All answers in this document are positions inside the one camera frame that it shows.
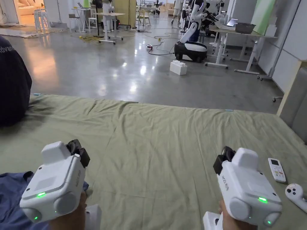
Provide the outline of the person's right hand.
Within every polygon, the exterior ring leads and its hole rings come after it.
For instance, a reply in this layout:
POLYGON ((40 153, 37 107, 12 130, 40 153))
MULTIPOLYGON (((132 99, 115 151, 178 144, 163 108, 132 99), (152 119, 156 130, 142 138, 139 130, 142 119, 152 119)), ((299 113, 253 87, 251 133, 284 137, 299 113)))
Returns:
POLYGON ((238 221, 230 216, 227 212, 225 202, 223 200, 219 201, 219 212, 223 215, 222 227, 223 230, 240 230, 238 221))

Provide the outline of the person's left hand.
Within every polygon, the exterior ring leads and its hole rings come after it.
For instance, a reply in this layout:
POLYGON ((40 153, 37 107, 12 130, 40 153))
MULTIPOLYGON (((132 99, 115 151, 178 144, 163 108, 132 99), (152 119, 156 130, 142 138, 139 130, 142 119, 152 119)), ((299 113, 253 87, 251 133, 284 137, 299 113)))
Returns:
POLYGON ((85 209, 87 207, 86 199, 86 193, 82 191, 76 210, 49 221, 50 230, 84 230, 86 220, 85 209))

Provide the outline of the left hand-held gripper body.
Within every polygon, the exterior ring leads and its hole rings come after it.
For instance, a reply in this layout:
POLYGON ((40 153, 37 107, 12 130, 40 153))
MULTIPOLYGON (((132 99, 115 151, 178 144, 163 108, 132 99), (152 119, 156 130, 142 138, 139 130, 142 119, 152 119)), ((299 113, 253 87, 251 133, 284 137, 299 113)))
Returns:
MULTIPOLYGON (((71 155, 66 144, 58 141, 46 145, 41 151, 43 164, 39 166, 26 189, 20 208, 33 223, 48 223, 76 210, 85 183, 86 168, 80 155, 71 155)), ((85 209, 85 230, 99 230, 101 208, 99 205, 85 209)))

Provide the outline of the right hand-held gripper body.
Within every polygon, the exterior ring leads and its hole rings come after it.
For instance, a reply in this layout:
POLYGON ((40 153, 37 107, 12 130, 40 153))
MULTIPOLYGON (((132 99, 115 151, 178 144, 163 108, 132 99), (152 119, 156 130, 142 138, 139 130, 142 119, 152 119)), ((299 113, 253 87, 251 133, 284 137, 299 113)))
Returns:
POLYGON ((258 154, 239 148, 232 161, 224 161, 222 166, 217 179, 230 216, 259 230, 273 227, 281 216, 282 201, 260 172, 258 154))

